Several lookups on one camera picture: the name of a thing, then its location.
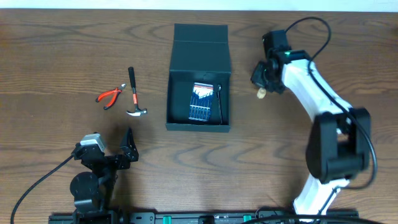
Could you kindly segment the silver combination wrench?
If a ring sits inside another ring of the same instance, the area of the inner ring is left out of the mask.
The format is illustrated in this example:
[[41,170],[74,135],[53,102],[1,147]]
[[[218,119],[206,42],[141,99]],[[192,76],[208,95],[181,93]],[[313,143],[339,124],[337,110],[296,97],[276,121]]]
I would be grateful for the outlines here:
[[221,89],[222,89],[221,85],[218,84],[216,95],[217,95],[217,100],[218,100],[218,113],[219,113],[219,117],[220,117],[220,125],[223,124],[223,115],[222,115],[221,98],[220,98]]

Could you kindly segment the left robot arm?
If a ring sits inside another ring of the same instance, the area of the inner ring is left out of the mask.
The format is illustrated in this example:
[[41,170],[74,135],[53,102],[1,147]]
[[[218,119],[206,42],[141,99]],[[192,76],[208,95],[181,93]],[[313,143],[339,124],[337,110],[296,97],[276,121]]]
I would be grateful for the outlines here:
[[131,128],[127,129],[119,148],[122,154],[107,156],[99,133],[88,134],[76,144],[72,157],[89,168],[88,172],[76,175],[70,184],[77,212],[104,212],[109,208],[117,171],[129,169],[139,159]]

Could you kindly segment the small black claw hammer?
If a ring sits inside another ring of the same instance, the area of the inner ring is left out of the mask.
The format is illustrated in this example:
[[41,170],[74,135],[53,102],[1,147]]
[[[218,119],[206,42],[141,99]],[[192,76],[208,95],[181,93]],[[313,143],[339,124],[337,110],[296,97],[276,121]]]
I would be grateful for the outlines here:
[[132,94],[133,94],[134,111],[127,110],[126,113],[129,116],[139,117],[139,116],[147,114],[147,109],[142,110],[139,108],[139,104],[138,104],[138,100],[137,100],[136,78],[135,78],[134,67],[129,67],[128,73],[129,73],[129,79],[130,79],[130,84],[131,84],[131,88],[132,88]]

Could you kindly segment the blue screwdriver set case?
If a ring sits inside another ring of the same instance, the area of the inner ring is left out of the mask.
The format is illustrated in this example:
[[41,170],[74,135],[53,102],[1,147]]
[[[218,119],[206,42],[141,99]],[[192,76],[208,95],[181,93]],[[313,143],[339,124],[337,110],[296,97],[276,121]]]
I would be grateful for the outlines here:
[[195,82],[190,99],[188,118],[194,121],[209,121],[213,97],[213,85]]

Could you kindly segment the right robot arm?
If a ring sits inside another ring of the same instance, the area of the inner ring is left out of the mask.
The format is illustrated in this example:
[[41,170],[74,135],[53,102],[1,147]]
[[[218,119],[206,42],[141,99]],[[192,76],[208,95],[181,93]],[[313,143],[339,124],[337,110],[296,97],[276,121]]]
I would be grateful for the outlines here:
[[289,89],[312,120],[305,151],[310,172],[293,207],[297,215],[324,215],[337,194],[369,166],[370,115],[335,93],[304,50],[269,49],[251,81],[262,93]]

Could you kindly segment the red handled pliers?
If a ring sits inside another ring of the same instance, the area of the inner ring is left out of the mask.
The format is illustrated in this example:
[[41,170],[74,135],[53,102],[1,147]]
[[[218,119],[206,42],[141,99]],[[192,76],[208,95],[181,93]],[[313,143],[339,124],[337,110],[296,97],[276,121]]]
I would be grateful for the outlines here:
[[111,96],[111,101],[110,101],[108,104],[106,104],[105,106],[103,106],[103,109],[104,109],[104,110],[108,110],[108,109],[110,109],[110,108],[115,104],[115,102],[117,101],[119,95],[123,92],[123,90],[125,89],[125,87],[126,87],[126,84],[123,83],[123,84],[121,84],[120,86],[116,87],[116,88],[113,89],[113,90],[109,90],[109,91],[103,92],[102,94],[100,94],[100,95],[95,99],[95,101],[96,101],[97,103],[99,103],[101,100],[105,99],[106,97]]

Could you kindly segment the orange scraper wooden handle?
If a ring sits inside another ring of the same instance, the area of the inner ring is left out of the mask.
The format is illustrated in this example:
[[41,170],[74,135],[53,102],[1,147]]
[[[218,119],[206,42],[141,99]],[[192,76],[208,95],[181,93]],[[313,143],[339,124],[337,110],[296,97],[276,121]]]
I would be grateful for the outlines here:
[[266,94],[267,94],[267,90],[265,88],[260,88],[260,89],[258,89],[256,96],[258,99],[263,99],[266,96]]

